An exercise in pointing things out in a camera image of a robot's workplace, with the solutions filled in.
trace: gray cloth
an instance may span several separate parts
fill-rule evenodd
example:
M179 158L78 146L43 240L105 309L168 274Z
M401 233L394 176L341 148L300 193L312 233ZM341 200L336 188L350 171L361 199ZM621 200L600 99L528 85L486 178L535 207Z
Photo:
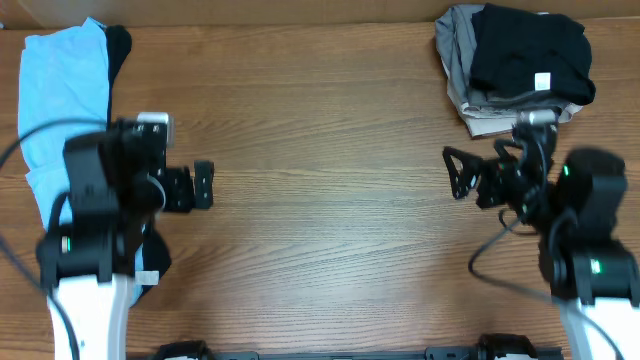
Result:
M469 85L471 63L477 47L471 16L483 8L484 5L456 5L436 20L436 47L447 70L450 86L460 102L456 107L468 104L470 111L481 111L480 107L519 110L553 108L562 111L569 102L553 96L551 91L530 91L513 98L502 98Z

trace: green light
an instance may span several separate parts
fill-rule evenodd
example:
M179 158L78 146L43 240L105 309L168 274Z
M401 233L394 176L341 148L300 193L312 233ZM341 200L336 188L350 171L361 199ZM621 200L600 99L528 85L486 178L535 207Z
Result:
M602 266L600 266L600 261L596 259L591 259L591 272L596 275L602 272Z

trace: cable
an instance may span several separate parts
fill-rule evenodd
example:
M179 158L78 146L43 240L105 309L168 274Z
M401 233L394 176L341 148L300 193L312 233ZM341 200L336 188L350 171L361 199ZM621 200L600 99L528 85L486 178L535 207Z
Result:
M547 240L547 247L549 248L549 251L555 251L556 234L558 233L560 226L567 222L567 220L572 220L574 224L578 223L578 215L576 215L575 210L570 207L565 208L560 216L558 216L551 224L551 229L549 230L549 239Z
M538 150L540 150L540 161L542 162L542 185L540 186L540 194L544 194L547 188L547 159L546 156L544 156L544 150L542 149L540 141L536 141L536 145L538 145Z
M519 294L528 296L530 298L533 298L533 299L536 299L536 300L540 300L540 301L545 302L545 303L553 304L553 305L556 305L558 307L562 307L564 310L566 310L566 311L572 313L573 315L581 318L584 322L589 324L589 326L591 326L598 333L600 333L600 335L607 341L609 346L611 346L613 351L616 353L616 359L617 360L624 360L624 357L622 356L622 352L620 351L620 349L618 348L616 343L613 341L613 339L611 339L609 334L607 334L607 332L604 331L604 329L601 328L600 325L598 325L590 317L588 317L587 315L585 315L584 313L579 311L577 308L569 306L566 301L564 301L564 300L562 300L562 299L560 299L558 297L548 295L548 294L546 294L546 293L544 293L542 291L529 289L527 287L524 287L524 286L521 286L521 285L518 285L518 284L514 284L514 283L511 283L511 282L508 282L508 281L496 279L496 278L493 278L493 277L490 277L490 276L486 276L486 275L480 274L477 271L475 271L475 269L473 268L473 265L476 262L476 260L480 257L480 255L482 255L482 253L487 251L487 249L489 249L496 242L498 242L498 240L502 239L509 231L512 231L521 222L522 222L522 219L514 220L511 224L509 224L507 227L502 229L497 235L495 235L493 238L489 239L489 241L487 241L482 246L480 246L478 248L478 250L476 250L476 252L473 253L473 255L471 255L471 258L469 259L469 264L468 264L468 269L469 269L469 272L471 273L471 275L473 275L474 277L476 277L480 281L488 283L488 284L491 284L493 286L502 287L502 288L517 292Z
M500 212L498 212L498 221L500 221L500 224L502 224L502 227L506 228L508 225L507 223L504 221L504 214L509 211L511 209L502 209L500 210ZM521 232L521 231L515 231L515 230L511 230L512 234L518 235L518 236L538 236L538 232L537 231L530 231L530 232Z
M11 143L11 145L9 145L5 149L5 151L2 153L2 155L0 155L0 169L2 169L2 166L4 166L4 163L7 162L7 159L9 159L11 154L13 154L13 152L18 148L18 146L20 146L20 144L23 141L25 141L26 139L31 137L33 134L36 134L36 133L38 133L38 132L40 132L42 130L48 129L50 127L55 127L55 126L59 126L59 125L67 125L67 124L100 124L100 125L104 125L104 121L99 121L99 120L81 120L81 119L64 119L64 120L52 121L52 122L48 122L46 124L42 124L42 125L34 128L34 129L32 129L32 130L29 130L27 133L25 133L20 138L15 140L13 143ZM7 256L7 259L9 260L9 262L11 262L11 264L13 264L13 266L29 281L29 283L31 283L31 285L33 285L33 287L35 287L36 289L38 289L38 291L40 291L42 294L44 294L44 296L49 300L49 302L53 305L53 307L56 309L56 311L58 311L58 314L60 314L60 318L62 319L62 322L64 323L64 328L67 331L67 336L69 337L69 347L71 348L71 358L73 360L80 360L80 350L78 348L78 339L76 338L76 333L73 331L73 326L71 325L71 320L69 319L69 316L67 315L67 313L64 311L64 308L62 307L62 305L58 302L58 300L56 300L53 297L53 294L52 294L51 290L42 288L42 286L40 285L40 282L38 282L38 280L36 280L35 276L33 276L31 271L29 271L29 269L16 256L16 254L13 252L13 250L11 250L11 248L9 247L9 244L7 243L7 241L4 238L4 236L2 236L2 234L0 234L0 250L2 250L2 252L4 252L4 254Z
M69 192L65 191L58 194L58 196L56 196L56 199L53 201L53 206L51 206L51 215L49 215L49 226L47 227L49 231L51 231L52 229L57 229L60 225L60 214L62 213L64 202L67 201L68 197Z

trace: wall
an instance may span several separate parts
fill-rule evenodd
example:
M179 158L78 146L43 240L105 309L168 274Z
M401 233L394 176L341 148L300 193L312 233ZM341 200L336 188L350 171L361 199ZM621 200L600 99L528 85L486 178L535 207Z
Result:
M433 21L456 0L0 0L11 28L62 28L93 16L126 26ZM471 0L473 3L485 1ZM638 0L494 0L573 18L640 15Z

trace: black clamp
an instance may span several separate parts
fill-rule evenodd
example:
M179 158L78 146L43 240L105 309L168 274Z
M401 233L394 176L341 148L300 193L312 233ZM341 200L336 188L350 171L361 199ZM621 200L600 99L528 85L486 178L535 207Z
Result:
M192 209L206 210L213 206L213 162L194 162L195 177L191 178L188 167L166 168L158 176L166 192L167 203L164 211L188 213Z
M469 191L476 186L480 174L484 170L484 159L450 146L444 147L442 157L449 172L453 197L457 200L469 195ZM453 159L460 162L460 171L456 168Z
M430 347L426 360L493 360L509 354L523 354L538 360L564 360L562 349L536 348L526 336L486 334L480 336L476 346Z
M179 343L162 345L151 360L165 360L175 358L187 358L196 360L213 360L213 354L207 347L207 343L199 341L184 341Z

